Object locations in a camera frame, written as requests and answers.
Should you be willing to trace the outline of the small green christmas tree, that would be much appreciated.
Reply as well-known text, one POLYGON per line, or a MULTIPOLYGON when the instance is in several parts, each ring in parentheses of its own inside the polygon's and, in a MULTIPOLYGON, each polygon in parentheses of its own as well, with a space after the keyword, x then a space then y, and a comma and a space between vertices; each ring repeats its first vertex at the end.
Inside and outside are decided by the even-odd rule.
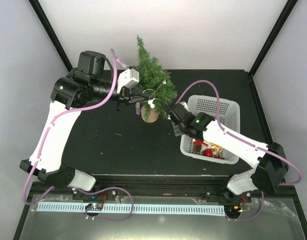
POLYGON ((149 100, 153 101, 154 107, 147 100, 142 101, 144 107, 144 121, 149 122, 153 113, 167 118, 167 108, 177 98, 178 93, 171 81, 171 73, 164 69, 155 56, 145 48, 143 39, 136 37, 138 52, 138 64, 134 67, 139 72, 138 87, 149 94, 149 100))

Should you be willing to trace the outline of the white plastic basket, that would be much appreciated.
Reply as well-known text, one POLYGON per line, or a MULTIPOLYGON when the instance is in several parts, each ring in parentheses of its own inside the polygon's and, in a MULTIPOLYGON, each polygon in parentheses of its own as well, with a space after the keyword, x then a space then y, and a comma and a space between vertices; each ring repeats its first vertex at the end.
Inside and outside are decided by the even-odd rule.
MULTIPOLYGON (((239 133, 240 132, 240 106, 235 101, 221 98, 219 100, 219 120, 225 127, 239 133)), ((187 101, 187 107, 194 115, 204 112, 212 117, 216 117, 217 98, 204 95, 192 95, 187 101)), ((239 161, 239 157, 230 151, 224 149, 219 158, 208 157, 204 152, 195 152, 194 143, 191 138, 186 135, 181 136, 180 151, 183 155, 198 160, 209 161, 219 164, 234 165, 239 161)))

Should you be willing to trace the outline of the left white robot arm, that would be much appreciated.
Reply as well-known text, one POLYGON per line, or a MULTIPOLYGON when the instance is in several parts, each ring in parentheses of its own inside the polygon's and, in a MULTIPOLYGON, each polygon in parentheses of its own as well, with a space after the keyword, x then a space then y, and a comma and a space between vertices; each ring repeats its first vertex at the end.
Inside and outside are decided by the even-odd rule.
POLYGON ((101 187, 94 176, 62 162, 76 120, 82 112, 97 109, 109 100, 119 106, 149 99, 149 95, 137 87, 139 72, 123 64, 114 50, 110 52, 113 61, 99 52, 81 52, 77 67, 54 84, 39 142, 30 158, 20 162, 19 167, 28 173, 28 179, 36 176, 51 187, 81 189, 90 200, 100 196, 101 187))

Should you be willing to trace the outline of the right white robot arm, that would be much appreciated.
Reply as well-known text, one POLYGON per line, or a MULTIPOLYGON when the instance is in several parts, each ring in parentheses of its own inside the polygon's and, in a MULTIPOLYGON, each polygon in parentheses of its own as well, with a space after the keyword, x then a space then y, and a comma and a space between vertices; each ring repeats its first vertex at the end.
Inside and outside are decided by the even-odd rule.
POLYGON ((175 104, 167 114, 186 136, 216 144, 251 167, 248 171, 234 174, 221 188, 220 194, 225 201, 231 202, 240 194, 254 190, 274 194, 282 184, 289 166, 280 144, 252 140, 225 127, 211 115, 204 112, 192 114, 182 103, 175 104))

